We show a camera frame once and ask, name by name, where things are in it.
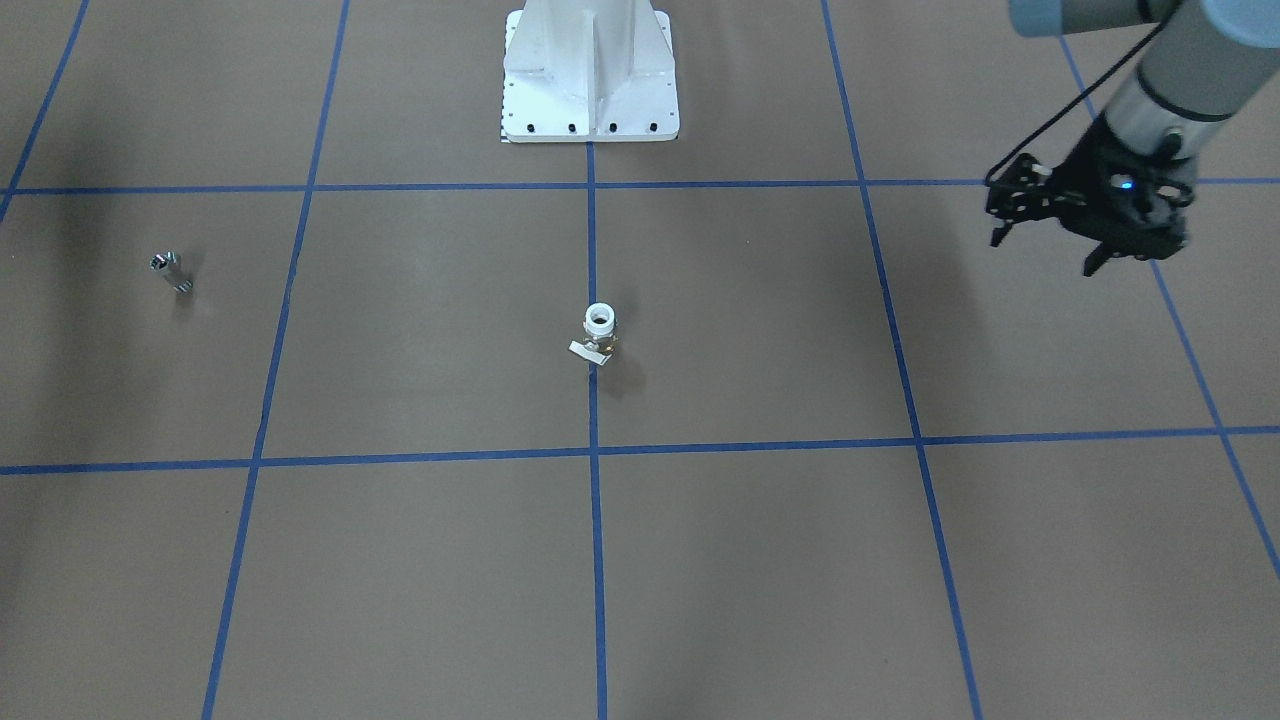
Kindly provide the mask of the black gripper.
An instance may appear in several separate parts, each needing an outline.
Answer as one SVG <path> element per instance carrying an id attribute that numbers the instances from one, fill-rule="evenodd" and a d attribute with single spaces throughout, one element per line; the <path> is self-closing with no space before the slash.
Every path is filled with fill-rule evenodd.
<path id="1" fill-rule="evenodd" d="M 1094 241 L 1085 278 L 1111 259 L 1169 259 L 1190 242 L 1187 209 L 1197 199 L 1197 158 L 1180 151 L 1181 135 L 1171 129 L 1155 154 L 1133 152 L 1103 118 L 1056 167 L 1018 146 L 986 176 L 989 246 L 1000 247 L 1018 224 L 1055 219 Z"/>

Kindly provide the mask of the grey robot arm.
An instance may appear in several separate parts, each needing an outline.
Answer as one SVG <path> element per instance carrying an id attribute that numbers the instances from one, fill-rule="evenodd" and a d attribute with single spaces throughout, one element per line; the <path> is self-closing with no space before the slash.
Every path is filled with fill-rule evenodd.
<path id="1" fill-rule="evenodd" d="M 1204 146 L 1277 73 L 1275 1 L 1010 1 L 1021 36 L 1066 37 L 1144 26 L 1116 63 L 1126 78 L 1056 167 L 1019 143 L 986 174 L 989 242 L 1055 219 L 1094 241 L 1083 263 L 1165 260 L 1190 240 Z"/>

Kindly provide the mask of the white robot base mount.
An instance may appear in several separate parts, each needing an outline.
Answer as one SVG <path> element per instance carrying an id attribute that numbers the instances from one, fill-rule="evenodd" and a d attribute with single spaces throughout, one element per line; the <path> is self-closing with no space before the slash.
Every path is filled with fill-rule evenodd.
<path id="1" fill-rule="evenodd" d="M 648 143 L 678 137 L 669 14 L 649 1 L 526 1 L 504 22 L 500 138 Z"/>

